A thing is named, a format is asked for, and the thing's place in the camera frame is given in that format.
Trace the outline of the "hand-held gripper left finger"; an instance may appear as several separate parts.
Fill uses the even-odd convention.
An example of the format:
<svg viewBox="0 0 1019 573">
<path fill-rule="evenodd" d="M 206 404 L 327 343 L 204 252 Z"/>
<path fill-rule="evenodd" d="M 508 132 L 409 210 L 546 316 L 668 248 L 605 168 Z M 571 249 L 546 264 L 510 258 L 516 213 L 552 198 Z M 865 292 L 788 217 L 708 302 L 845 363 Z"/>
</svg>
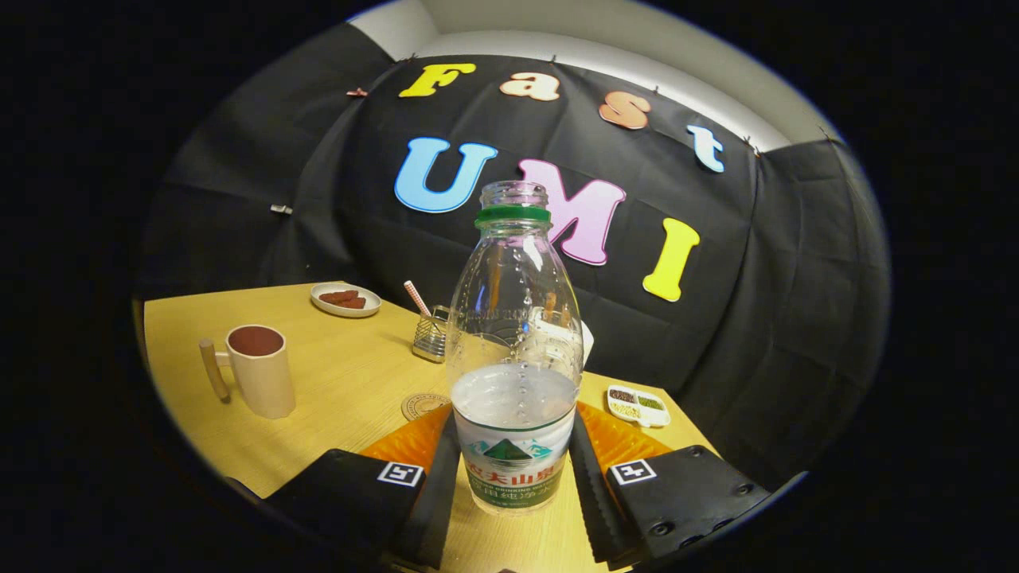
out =
<svg viewBox="0 0 1019 573">
<path fill-rule="evenodd" d="M 437 570 L 461 450 L 449 406 L 437 407 L 359 453 L 331 449 L 268 497 L 230 485 L 317 544 L 357 558 Z"/>
</svg>

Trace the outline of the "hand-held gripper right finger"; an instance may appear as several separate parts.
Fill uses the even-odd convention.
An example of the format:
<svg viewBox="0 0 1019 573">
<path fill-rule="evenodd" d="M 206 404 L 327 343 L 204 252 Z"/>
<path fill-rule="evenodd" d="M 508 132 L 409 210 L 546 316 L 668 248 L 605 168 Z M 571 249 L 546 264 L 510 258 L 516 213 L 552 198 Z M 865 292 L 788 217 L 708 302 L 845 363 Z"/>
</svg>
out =
<svg viewBox="0 0 1019 573">
<path fill-rule="evenodd" d="M 582 402 L 570 458 L 593 557 L 612 570 L 694 555 L 769 498 L 708 447 L 673 449 Z"/>
</svg>

